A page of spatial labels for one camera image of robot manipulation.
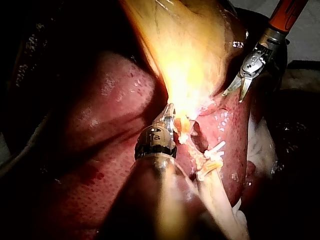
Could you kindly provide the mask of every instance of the metal jaw tip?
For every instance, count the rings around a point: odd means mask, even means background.
[[[244,77],[241,76],[240,72],[236,75],[234,80],[231,82],[229,87],[222,93],[222,96],[225,97],[232,93],[233,91],[237,90],[240,88],[240,94],[239,94],[239,103],[242,103],[244,100],[245,96],[247,95],[250,85],[252,83],[252,78],[251,77]]]
[[[245,96],[247,95],[250,85],[252,83],[252,78],[243,77],[241,79],[241,88],[240,88],[240,94],[239,94],[239,103],[242,103]]]
[[[240,72],[235,76],[234,80],[231,82],[229,87],[222,93],[222,96],[225,97],[232,93],[233,91],[237,90],[241,86],[241,76]]]
[[[173,137],[175,113],[174,104],[167,104],[164,110],[154,119],[152,125],[166,128],[170,133],[172,133]]]

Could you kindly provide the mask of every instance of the blood spot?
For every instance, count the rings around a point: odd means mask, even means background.
[[[140,88],[138,89],[137,93],[142,97],[142,92]]]
[[[254,165],[251,161],[246,162],[246,177],[253,175],[256,171],[256,165]]]
[[[97,168],[89,164],[81,166],[78,171],[78,175],[80,182],[87,186],[94,185],[94,179],[101,180],[105,176],[102,172],[99,172]]]

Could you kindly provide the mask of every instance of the orange instrument shaft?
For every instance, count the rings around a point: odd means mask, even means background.
[[[307,2],[308,0],[280,0],[269,20],[269,24],[287,35]]]

